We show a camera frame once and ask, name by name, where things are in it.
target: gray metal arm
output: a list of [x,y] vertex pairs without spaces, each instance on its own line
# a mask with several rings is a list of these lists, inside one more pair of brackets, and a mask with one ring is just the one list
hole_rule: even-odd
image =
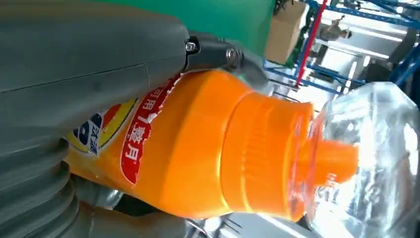
[[60,138],[181,71],[188,37],[124,6],[0,3],[0,237],[183,237],[184,219],[79,202]]

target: blue shelf frame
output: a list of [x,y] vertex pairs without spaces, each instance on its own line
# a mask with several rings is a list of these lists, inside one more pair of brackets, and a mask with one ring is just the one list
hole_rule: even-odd
[[[319,3],[316,2],[315,0],[305,0],[304,2],[308,5],[310,5],[311,7],[319,9]],[[401,6],[405,9],[420,10],[420,5],[402,3],[402,2],[391,1],[391,0],[367,0],[367,2],[371,2],[371,3],[373,3],[377,6],[385,9],[386,11],[389,11],[390,13],[394,13],[394,14],[397,15],[397,17],[387,17],[387,16],[381,16],[381,15],[375,15],[375,14],[371,14],[371,13],[360,12],[360,11],[349,9],[349,8],[332,7],[332,6],[326,6],[325,10],[340,12],[340,13],[343,13],[343,14],[368,18],[368,19],[382,21],[382,22],[396,24],[396,25],[402,25],[402,26],[416,28],[416,29],[420,30],[420,21],[418,21],[416,19],[413,19],[412,17],[407,16],[405,14],[397,13],[397,11],[395,9],[396,6]],[[306,41],[303,49],[307,48],[307,46],[308,46],[307,44],[308,44],[308,42]],[[282,66],[280,66],[280,67],[270,67],[270,68],[265,67],[265,69],[268,72],[275,73],[277,75],[284,76],[286,78],[289,78],[289,79],[292,79],[292,80],[296,81],[298,73],[299,73],[298,69],[301,68],[301,66],[302,66],[303,53],[304,53],[304,51],[302,51],[301,54],[299,55],[297,65],[296,65],[296,69],[295,69],[295,72],[294,72],[293,75],[279,71],[278,69],[283,68]],[[417,43],[413,47],[413,49],[409,52],[409,54],[406,56],[406,58],[393,70],[393,72],[391,73],[391,75],[389,77],[389,81],[394,82],[395,84],[401,86],[410,77],[410,75],[412,75],[417,70],[417,68],[419,66],[420,66],[420,44]],[[365,80],[360,80],[360,79],[349,79],[345,76],[337,74],[335,71],[332,71],[328,68],[321,67],[319,65],[305,65],[305,67],[308,68],[308,69],[311,69],[313,71],[321,72],[325,75],[328,75],[328,76],[332,77],[334,79],[334,81],[337,81],[342,86],[345,86],[345,83],[347,82],[347,80],[350,80],[352,83],[357,83],[357,84],[360,84],[360,85],[363,85],[366,82]],[[284,83],[278,82],[276,80],[271,80],[271,81],[273,83],[277,83],[278,85],[286,86],[286,85],[284,85]],[[327,91],[327,92],[330,92],[330,93],[334,93],[334,94],[342,94],[341,92],[338,92],[335,89],[328,88],[328,87],[325,87],[325,86],[322,86],[322,85],[319,85],[317,83],[314,83],[314,82],[311,82],[311,81],[308,81],[308,80],[304,80],[304,79],[301,79],[301,84],[306,85],[306,86],[313,86],[313,87],[316,87],[316,88],[319,88],[321,90],[324,90],[324,91]]]

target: screw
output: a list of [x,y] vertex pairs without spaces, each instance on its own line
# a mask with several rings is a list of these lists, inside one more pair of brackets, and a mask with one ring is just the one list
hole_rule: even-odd
[[196,46],[196,44],[194,42],[187,42],[185,44],[185,50],[187,52],[194,51],[194,50],[196,50],[196,48],[197,48],[197,46]]
[[232,48],[227,49],[226,50],[226,58],[228,60],[235,59],[236,58],[236,52],[235,52],[235,50],[232,49]]

